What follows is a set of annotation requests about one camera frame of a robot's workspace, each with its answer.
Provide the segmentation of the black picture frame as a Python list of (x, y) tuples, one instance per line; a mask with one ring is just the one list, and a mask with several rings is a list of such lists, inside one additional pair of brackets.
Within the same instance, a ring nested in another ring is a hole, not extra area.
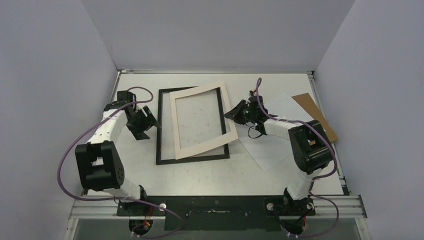
[[(172, 92), (183, 91), (194, 88), (193, 86), (189, 87), (176, 87), (176, 88), (163, 88), (158, 90), (158, 113), (157, 113), (157, 122), (162, 124), (162, 115), (163, 115), (163, 95), (170, 94)], [(224, 109), (222, 102), (221, 91), (216, 88), (215, 90), (217, 96), (218, 110), (220, 116), (221, 132), (223, 134), (227, 133), (224, 120)], [(158, 128), (156, 131), (156, 152), (155, 152), (155, 164), (157, 166), (162, 165), (172, 165), (172, 164), (185, 164), (185, 163), (195, 163), (195, 162), (206, 162), (206, 161), (215, 161), (215, 160), (226, 160), (230, 158), (229, 145), (224, 144), (223, 154), (216, 155), (206, 155), (206, 156), (191, 156), (182, 159), (162, 159), (162, 128)]]

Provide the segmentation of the cream mat board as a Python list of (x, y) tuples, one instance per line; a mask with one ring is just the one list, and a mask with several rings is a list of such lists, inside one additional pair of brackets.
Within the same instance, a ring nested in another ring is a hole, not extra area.
[(176, 99), (191, 97), (197, 94), (201, 94), (201, 93), (208, 92), (211, 90), (216, 90), (216, 89), (219, 89), (221, 92), (225, 109), (230, 110), (231, 109), (230, 100), (229, 100), (228, 91), (224, 81), (218, 81), (218, 82), (214, 82), (210, 84), (192, 87), (189, 89), (173, 91), (170, 93), (170, 109), (171, 109), (171, 117), (172, 117), (174, 152), (175, 152), (175, 158), (177, 160), (210, 151), (212, 149), (218, 148), (220, 146), (223, 146), (225, 144), (228, 144), (232, 141), (239, 139), (236, 125), (233, 121), (230, 121), (229, 122), (230, 132), (197, 145), (193, 145), (187, 148), (181, 148)]

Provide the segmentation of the white photo paper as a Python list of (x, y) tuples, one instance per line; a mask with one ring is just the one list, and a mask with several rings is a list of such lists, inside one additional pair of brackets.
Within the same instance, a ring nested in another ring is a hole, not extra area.
[[(309, 122), (313, 118), (288, 94), (282, 93), (264, 102), (269, 114), (280, 119), (301, 120)], [(262, 171), (275, 167), (286, 158), (293, 155), (288, 140), (274, 135), (263, 135), (256, 138), (259, 132), (249, 130), (246, 125), (236, 125), (238, 139), (255, 160)]]

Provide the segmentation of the brown cardboard backing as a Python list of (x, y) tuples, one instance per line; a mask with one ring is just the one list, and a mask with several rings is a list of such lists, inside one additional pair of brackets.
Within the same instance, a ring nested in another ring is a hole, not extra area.
[(321, 123), (329, 141), (334, 143), (339, 140), (336, 132), (329, 125), (327, 119), (324, 117), (317, 104), (309, 93), (302, 93), (292, 96), (292, 98), (314, 119)]

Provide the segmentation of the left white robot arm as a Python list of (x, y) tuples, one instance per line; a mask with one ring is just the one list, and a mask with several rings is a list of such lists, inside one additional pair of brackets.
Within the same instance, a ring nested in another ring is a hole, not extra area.
[(100, 125), (92, 137), (75, 147), (78, 173), (85, 191), (108, 193), (122, 202), (130, 202), (129, 208), (136, 215), (149, 210), (145, 189), (131, 182), (125, 176), (122, 160), (116, 142), (127, 128), (135, 140), (148, 140), (146, 131), (152, 127), (161, 128), (148, 106), (139, 108), (137, 97), (128, 90), (116, 93), (116, 100), (106, 105)]

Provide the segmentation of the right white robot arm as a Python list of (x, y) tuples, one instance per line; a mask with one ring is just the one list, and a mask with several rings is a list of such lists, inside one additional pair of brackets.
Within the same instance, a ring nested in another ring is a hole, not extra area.
[(297, 170), (285, 193), (282, 207), (290, 215), (303, 207), (302, 200), (310, 196), (314, 183), (333, 175), (337, 167), (322, 174), (330, 162), (336, 163), (335, 152), (330, 141), (317, 120), (289, 120), (268, 113), (260, 95), (242, 99), (233, 109), (224, 114), (226, 119), (239, 125), (251, 123), (261, 136), (276, 136), (288, 140)]

